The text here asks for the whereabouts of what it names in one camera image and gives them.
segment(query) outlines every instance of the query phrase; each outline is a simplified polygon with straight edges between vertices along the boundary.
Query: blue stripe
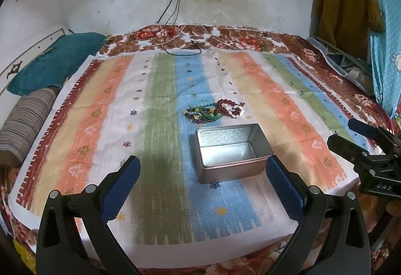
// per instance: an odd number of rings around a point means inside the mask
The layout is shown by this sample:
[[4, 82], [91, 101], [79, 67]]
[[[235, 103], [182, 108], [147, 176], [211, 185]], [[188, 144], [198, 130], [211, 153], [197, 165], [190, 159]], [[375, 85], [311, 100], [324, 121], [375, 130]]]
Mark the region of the blue stripe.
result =
[[284, 54], [275, 54], [278, 58], [282, 59], [281, 63], [285, 65], [285, 67], [290, 71], [294, 77], [298, 78], [306, 87], [310, 89], [311, 92], [321, 101], [321, 103], [329, 110], [331, 111], [332, 115], [336, 117], [338, 122], [344, 127], [344, 129], [348, 132], [348, 134], [351, 136], [352, 140], [354, 143], [361, 147], [368, 147], [371, 151], [372, 147], [368, 144], [367, 139], [356, 133], [351, 131], [348, 128], [348, 118], [344, 114], [344, 112], [332, 101], [332, 99], [325, 93], [323, 92], [319, 87], [315, 85], [315, 83], [310, 80], [308, 77], [303, 75], [296, 67], [294, 67], [293, 63], [290, 61], [290, 58], [287, 58]]
[[[184, 182], [189, 198], [191, 230], [196, 242], [216, 239], [252, 229], [252, 222], [261, 222], [253, 210], [248, 194], [239, 180], [220, 183], [217, 189], [201, 185], [194, 171], [194, 134], [197, 126], [186, 119], [182, 112], [199, 101], [214, 101], [205, 77], [199, 55], [175, 58], [178, 125], [182, 142]], [[215, 121], [208, 125], [221, 125]], [[227, 214], [218, 216], [217, 208], [224, 207]]]

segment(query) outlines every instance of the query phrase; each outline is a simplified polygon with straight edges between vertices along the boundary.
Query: blue gripper pad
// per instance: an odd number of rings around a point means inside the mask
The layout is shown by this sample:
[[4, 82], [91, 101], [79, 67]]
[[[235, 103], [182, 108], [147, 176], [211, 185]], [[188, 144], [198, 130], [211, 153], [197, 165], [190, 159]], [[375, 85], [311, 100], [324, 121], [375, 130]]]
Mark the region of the blue gripper pad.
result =
[[304, 200], [291, 183], [283, 167], [276, 156], [270, 156], [266, 161], [266, 175], [283, 204], [288, 217], [301, 223], [305, 217]]
[[137, 157], [130, 156], [118, 172], [108, 174], [103, 180], [105, 181], [109, 176], [114, 180], [115, 174], [117, 174], [114, 184], [111, 185], [101, 202], [100, 217], [104, 223], [117, 217], [140, 173], [141, 162]]
[[375, 127], [363, 123], [355, 118], [349, 119], [348, 128], [368, 139], [375, 140], [377, 138], [377, 129]]

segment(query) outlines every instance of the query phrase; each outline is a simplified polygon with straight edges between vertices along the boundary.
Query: striped bedsheet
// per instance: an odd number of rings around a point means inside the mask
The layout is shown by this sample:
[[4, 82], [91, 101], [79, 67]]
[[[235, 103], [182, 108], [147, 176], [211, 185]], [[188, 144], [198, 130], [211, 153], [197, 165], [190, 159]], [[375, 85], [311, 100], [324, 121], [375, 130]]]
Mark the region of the striped bedsheet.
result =
[[39, 228], [51, 190], [78, 193], [136, 155], [140, 179], [108, 225], [137, 267], [212, 264], [292, 233], [297, 224], [265, 174], [199, 184], [192, 139], [205, 125], [183, 111], [221, 98], [244, 102], [245, 114], [208, 125], [259, 123], [284, 165], [325, 192], [357, 182], [352, 165], [328, 150], [331, 134], [374, 152], [347, 127], [358, 115], [294, 54], [210, 48], [195, 56], [90, 56], [62, 89], [18, 175], [9, 198], [14, 216]]

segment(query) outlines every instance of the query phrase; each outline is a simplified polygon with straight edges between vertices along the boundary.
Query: brown floral pattern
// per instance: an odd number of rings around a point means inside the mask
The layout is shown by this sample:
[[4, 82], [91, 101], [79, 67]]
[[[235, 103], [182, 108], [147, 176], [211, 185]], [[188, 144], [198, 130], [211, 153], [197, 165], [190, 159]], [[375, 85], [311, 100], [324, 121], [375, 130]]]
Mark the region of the brown floral pattern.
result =
[[[151, 25], [138, 31], [126, 35], [110, 36], [99, 54], [115, 56], [121, 53], [131, 53], [146, 50], [162, 50], [171, 48], [186, 48], [206, 50], [211, 47], [223, 48], [227, 50], [254, 50], [259, 52], [274, 52], [291, 54], [311, 72], [317, 79], [335, 92], [357, 115], [367, 123], [385, 126], [394, 132], [399, 128], [396, 123], [391, 121], [384, 111], [369, 97], [366, 97], [358, 88], [349, 83], [346, 79], [339, 77], [327, 64], [326, 60], [318, 49], [306, 40], [288, 34], [276, 34], [273, 32], [261, 31], [250, 27], [230, 26], [203, 26], [203, 25], [183, 25], [166, 26]], [[367, 115], [374, 119], [371, 122]], [[5, 221], [9, 233], [15, 238], [32, 256], [30, 245], [37, 242], [37, 232], [29, 230], [18, 220], [16, 220], [9, 207], [8, 195], [15, 183], [18, 169], [0, 169], [0, 212]], [[358, 192], [358, 186], [353, 190], [361, 205], [366, 227], [371, 231], [380, 218], [380, 204], [384, 202], [377, 197], [362, 195]], [[318, 237], [316, 238], [313, 250], [318, 251], [327, 235], [329, 222], [324, 222]], [[401, 222], [388, 235], [382, 247], [378, 251], [371, 252], [372, 272], [380, 267], [388, 254], [394, 248], [396, 242], [401, 237]], [[226, 262], [206, 265], [201, 267], [177, 268], [177, 269], [154, 269], [143, 268], [141, 273], [144, 275], [246, 275], [246, 274], [265, 274], [270, 266], [276, 261], [282, 249], [289, 242], [291, 235], [282, 238], [270, 246]], [[97, 260], [91, 260], [93, 264], [101, 267]], [[304, 267], [311, 266], [313, 260], [308, 260]]]
[[[381, 125], [390, 131], [399, 129], [382, 108], [366, 97], [348, 80], [338, 76], [327, 64], [321, 52], [308, 41], [294, 35], [276, 34], [255, 28], [204, 25], [152, 25], [126, 35], [112, 36], [100, 54], [115, 56], [125, 52], [172, 48], [203, 49], [217, 47], [226, 50], [254, 50], [296, 56], [309, 72], [334, 91], [362, 120]], [[299, 71], [308, 76], [304, 70]], [[345, 111], [342, 102], [330, 93], [333, 101]]]

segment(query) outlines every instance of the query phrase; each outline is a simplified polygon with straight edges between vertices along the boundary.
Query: open tin box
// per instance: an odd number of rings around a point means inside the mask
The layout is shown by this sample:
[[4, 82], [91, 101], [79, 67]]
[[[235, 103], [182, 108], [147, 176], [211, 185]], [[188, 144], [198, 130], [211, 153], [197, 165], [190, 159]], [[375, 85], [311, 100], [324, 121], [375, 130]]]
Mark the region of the open tin box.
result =
[[195, 141], [195, 171], [202, 184], [258, 175], [273, 155], [257, 123], [202, 127]]

